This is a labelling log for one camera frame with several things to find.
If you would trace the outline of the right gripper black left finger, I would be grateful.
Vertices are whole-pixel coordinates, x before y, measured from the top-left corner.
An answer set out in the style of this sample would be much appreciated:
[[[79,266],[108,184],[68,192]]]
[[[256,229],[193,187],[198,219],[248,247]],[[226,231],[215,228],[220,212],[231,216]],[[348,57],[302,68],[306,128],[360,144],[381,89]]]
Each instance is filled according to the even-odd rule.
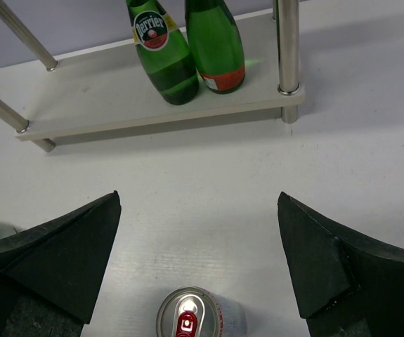
[[[122,212],[111,192],[0,238],[0,336],[80,336],[98,299]]]

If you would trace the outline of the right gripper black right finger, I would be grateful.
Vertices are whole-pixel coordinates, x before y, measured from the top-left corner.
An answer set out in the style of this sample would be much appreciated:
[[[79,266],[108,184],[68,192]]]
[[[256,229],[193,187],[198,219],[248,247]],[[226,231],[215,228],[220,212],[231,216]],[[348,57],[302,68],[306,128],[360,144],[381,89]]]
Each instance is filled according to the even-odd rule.
[[[278,224],[299,315],[311,336],[404,336],[404,249],[284,192]]]

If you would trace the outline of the green Perrier labelled bottle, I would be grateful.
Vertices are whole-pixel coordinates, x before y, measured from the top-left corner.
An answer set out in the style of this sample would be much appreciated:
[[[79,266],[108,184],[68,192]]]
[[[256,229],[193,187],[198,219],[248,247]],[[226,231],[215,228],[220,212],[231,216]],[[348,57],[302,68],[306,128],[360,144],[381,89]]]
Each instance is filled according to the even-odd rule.
[[[188,103],[200,85],[178,25],[158,1],[127,1],[126,6],[136,51],[152,85],[168,103]]]

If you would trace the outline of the dark green gold-cap bottle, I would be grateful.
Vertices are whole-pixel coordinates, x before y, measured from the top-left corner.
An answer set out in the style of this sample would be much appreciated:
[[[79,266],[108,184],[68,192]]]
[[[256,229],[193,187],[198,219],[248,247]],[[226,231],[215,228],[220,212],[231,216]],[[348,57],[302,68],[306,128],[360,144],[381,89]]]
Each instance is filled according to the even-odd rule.
[[[206,87],[217,94],[236,91],[245,80],[239,30],[224,1],[185,1],[190,51]]]

